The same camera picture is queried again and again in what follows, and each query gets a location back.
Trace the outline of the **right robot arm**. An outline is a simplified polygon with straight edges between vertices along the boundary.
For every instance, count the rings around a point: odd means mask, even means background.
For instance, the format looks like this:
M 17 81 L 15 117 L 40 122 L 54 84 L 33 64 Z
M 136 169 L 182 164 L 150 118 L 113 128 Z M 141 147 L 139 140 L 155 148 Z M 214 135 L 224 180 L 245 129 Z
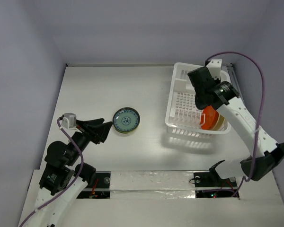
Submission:
M 259 181 L 284 159 L 284 142 L 270 137 L 246 109 L 238 91 L 228 81 L 213 77 L 210 70 L 200 67 L 188 72 L 195 89 L 195 104 L 200 110 L 210 106 L 234 128 L 250 152 L 240 162 L 245 176 Z

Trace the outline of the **lime green plate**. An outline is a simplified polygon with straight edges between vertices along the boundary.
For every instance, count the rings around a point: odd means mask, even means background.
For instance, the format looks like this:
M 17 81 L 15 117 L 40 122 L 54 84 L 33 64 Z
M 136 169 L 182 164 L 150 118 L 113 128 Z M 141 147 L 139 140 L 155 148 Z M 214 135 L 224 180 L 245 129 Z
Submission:
M 115 128 L 115 130 L 118 132 L 118 133 L 121 133 L 121 134 L 129 134 L 129 133 L 132 133 L 134 131 L 136 131 L 136 129 L 132 129 L 132 130 L 120 130 L 118 128 Z

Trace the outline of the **blue white patterned plate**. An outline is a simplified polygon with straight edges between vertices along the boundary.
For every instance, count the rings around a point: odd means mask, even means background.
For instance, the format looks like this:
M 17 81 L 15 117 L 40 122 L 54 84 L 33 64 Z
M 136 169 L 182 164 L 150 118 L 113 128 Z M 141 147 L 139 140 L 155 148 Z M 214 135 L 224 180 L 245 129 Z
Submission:
M 124 107 L 115 112 L 113 126 L 120 130 L 132 130 L 139 126 L 140 120 L 140 115 L 135 109 Z

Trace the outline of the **red plate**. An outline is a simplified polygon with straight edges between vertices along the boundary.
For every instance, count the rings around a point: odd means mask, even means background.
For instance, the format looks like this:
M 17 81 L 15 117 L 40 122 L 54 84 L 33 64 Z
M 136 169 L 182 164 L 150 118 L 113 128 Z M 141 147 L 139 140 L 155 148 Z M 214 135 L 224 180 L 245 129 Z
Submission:
M 219 113 L 214 110 L 211 106 L 206 107 L 202 111 L 200 126 L 203 130 L 212 130 L 217 124 L 219 119 Z

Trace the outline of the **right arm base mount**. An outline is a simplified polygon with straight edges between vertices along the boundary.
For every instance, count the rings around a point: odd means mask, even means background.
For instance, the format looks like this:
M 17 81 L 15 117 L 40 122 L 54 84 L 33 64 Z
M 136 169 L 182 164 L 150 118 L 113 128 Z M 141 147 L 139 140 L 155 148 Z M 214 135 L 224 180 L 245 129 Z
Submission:
M 196 198 L 230 198 L 235 193 L 238 188 L 236 178 L 222 179 L 216 172 L 216 167 L 224 161 L 214 164 L 208 171 L 193 173 L 189 183 L 195 186 Z

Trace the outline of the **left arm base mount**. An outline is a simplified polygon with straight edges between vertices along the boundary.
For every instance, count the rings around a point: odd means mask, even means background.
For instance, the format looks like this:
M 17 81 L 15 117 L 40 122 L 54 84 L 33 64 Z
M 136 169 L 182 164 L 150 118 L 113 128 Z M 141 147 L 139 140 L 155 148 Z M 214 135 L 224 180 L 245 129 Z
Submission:
M 111 172 L 96 172 L 93 184 L 88 185 L 77 199 L 109 199 Z

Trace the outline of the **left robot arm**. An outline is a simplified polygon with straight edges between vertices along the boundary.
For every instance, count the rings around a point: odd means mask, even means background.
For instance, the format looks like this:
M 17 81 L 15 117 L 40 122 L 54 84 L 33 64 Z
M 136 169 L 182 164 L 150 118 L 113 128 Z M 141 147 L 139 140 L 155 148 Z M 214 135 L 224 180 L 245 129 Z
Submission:
M 54 141 L 47 148 L 36 214 L 29 227 L 59 227 L 83 189 L 98 185 L 96 169 L 84 163 L 83 151 L 91 142 L 96 145 L 105 142 L 113 125 L 103 118 L 80 121 L 73 113 L 63 114 L 57 124 L 69 142 Z

